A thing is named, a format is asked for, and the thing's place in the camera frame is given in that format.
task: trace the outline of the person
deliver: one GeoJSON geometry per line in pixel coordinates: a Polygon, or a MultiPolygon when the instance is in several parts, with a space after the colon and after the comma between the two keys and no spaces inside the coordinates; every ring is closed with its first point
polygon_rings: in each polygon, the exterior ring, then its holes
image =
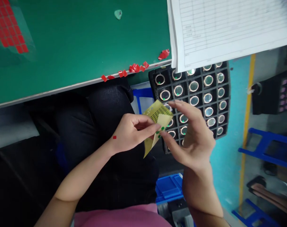
{"type": "MultiPolygon", "coordinates": [[[[89,97],[71,95],[56,113],[68,168],[35,227],[170,226],[157,214],[155,158],[143,141],[160,130],[148,116],[134,114],[125,79],[99,84],[89,97]]],[[[168,102],[188,117],[184,146],[161,131],[174,158],[185,166],[182,190],[197,226],[229,226],[213,185],[210,155],[215,146],[199,109],[168,102]]]]}

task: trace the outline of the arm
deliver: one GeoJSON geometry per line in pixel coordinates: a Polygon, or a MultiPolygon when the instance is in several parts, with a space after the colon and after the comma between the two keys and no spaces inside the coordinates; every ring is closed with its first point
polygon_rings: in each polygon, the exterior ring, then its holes
{"type": "Polygon", "coordinates": [[[215,146],[211,131],[201,111],[188,103],[169,102],[188,118],[184,146],[180,147],[167,132],[161,136],[174,158],[186,166],[182,191],[197,226],[229,226],[223,218],[223,209],[213,184],[210,155],[215,146]]]}
{"type": "Polygon", "coordinates": [[[136,147],[159,128],[148,116],[125,114],[114,132],[117,139],[110,138],[66,176],[35,227],[69,227],[78,201],[108,160],[136,147]]]}

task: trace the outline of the circular lens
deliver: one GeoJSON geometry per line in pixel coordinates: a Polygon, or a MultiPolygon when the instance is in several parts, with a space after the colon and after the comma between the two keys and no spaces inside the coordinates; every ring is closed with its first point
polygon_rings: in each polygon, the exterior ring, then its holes
{"type": "Polygon", "coordinates": [[[174,120],[172,119],[172,120],[169,122],[168,127],[172,126],[173,123],[174,123],[174,120]]]}
{"type": "Polygon", "coordinates": [[[179,80],[182,76],[182,73],[175,73],[175,70],[172,72],[172,78],[173,80],[179,80]]]}
{"type": "Polygon", "coordinates": [[[217,129],[217,135],[221,135],[223,133],[223,128],[220,127],[217,129]]]}
{"type": "Polygon", "coordinates": [[[218,118],[218,122],[221,124],[223,123],[225,120],[225,116],[224,115],[220,115],[219,118],[218,118]]]}
{"type": "Polygon", "coordinates": [[[169,131],[168,132],[173,138],[176,136],[176,132],[175,131],[169,131]]]}
{"type": "Polygon", "coordinates": [[[181,123],[186,123],[188,121],[188,118],[185,115],[180,115],[179,120],[181,123]]]}
{"type": "Polygon", "coordinates": [[[212,65],[208,65],[208,66],[203,66],[203,69],[205,71],[209,71],[212,68],[212,65]]]}
{"type": "Polygon", "coordinates": [[[222,102],[219,103],[219,109],[220,109],[220,110],[225,109],[226,106],[227,106],[226,101],[222,101],[222,102]]]}
{"type": "Polygon", "coordinates": [[[218,73],[217,74],[217,80],[218,80],[218,83],[222,83],[224,81],[224,74],[218,73]]]}
{"type": "Polygon", "coordinates": [[[183,92],[183,88],[180,85],[178,85],[174,88],[174,94],[176,96],[180,96],[182,94],[182,92],[183,92]]]}
{"type": "Polygon", "coordinates": [[[221,67],[221,66],[222,66],[222,64],[223,64],[223,62],[218,62],[218,63],[216,63],[216,64],[215,64],[215,65],[216,65],[216,68],[221,67]]]}
{"type": "Polygon", "coordinates": [[[205,86],[210,86],[213,83],[213,77],[211,75],[208,75],[204,78],[204,84],[205,86]]]}
{"type": "Polygon", "coordinates": [[[221,98],[224,96],[225,90],[224,88],[219,88],[218,89],[218,97],[221,98]]]}
{"type": "Polygon", "coordinates": [[[171,111],[172,112],[172,108],[171,108],[171,106],[169,105],[169,104],[164,104],[164,106],[169,110],[169,111],[171,111]]]}
{"type": "Polygon", "coordinates": [[[198,90],[198,88],[199,88],[199,84],[198,84],[198,82],[197,81],[192,81],[191,83],[190,83],[190,85],[188,86],[188,88],[190,89],[190,91],[197,91],[198,90]]]}
{"type": "Polygon", "coordinates": [[[156,83],[157,85],[162,85],[162,84],[164,84],[164,82],[165,82],[165,78],[164,78],[164,76],[163,76],[162,74],[158,74],[158,75],[155,77],[155,83],[156,83]]]}
{"type": "Polygon", "coordinates": [[[161,100],[165,101],[171,97],[171,94],[168,90],[163,90],[159,96],[160,96],[161,100]]]}
{"type": "Polygon", "coordinates": [[[207,120],[206,124],[209,127],[214,126],[216,124],[216,119],[215,118],[210,118],[210,119],[207,120]]]}
{"type": "Polygon", "coordinates": [[[203,101],[204,103],[209,103],[211,102],[213,99],[212,95],[210,93],[207,93],[203,96],[203,101]]]}
{"type": "Polygon", "coordinates": [[[182,128],[180,129],[180,133],[181,133],[182,135],[185,135],[185,134],[187,133],[187,126],[182,127],[182,128]]]}
{"type": "Polygon", "coordinates": [[[213,112],[214,112],[214,110],[212,107],[207,107],[204,111],[205,116],[207,116],[207,117],[211,116],[213,114],[213,112]]]}
{"type": "Polygon", "coordinates": [[[199,98],[198,98],[197,96],[193,96],[193,97],[190,98],[190,104],[191,104],[192,106],[195,106],[195,105],[197,105],[198,103],[199,103],[199,98]]]}
{"type": "Polygon", "coordinates": [[[195,74],[195,69],[190,69],[190,70],[187,70],[187,75],[188,76],[191,76],[191,75],[194,75],[195,74]]]}

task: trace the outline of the yellow sticker sheet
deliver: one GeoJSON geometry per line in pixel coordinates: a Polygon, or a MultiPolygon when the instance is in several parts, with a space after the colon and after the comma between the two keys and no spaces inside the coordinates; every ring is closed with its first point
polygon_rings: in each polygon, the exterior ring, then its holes
{"type": "MultiPolygon", "coordinates": [[[[159,100],[156,100],[156,102],[154,102],[143,114],[149,116],[155,123],[160,124],[160,130],[164,130],[173,118],[173,113],[170,112],[159,100]]],[[[153,140],[151,138],[144,140],[145,152],[143,158],[147,156],[159,138],[160,136],[158,132],[154,134],[153,140]]]]}

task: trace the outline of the green workbench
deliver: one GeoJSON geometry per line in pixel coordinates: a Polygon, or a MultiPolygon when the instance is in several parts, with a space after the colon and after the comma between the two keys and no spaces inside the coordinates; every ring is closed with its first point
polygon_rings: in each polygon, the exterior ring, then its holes
{"type": "Polygon", "coordinates": [[[157,64],[170,49],[166,0],[18,4],[35,49],[24,56],[0,45],[0,107],[100,82],[133,63],[157,64]]]}

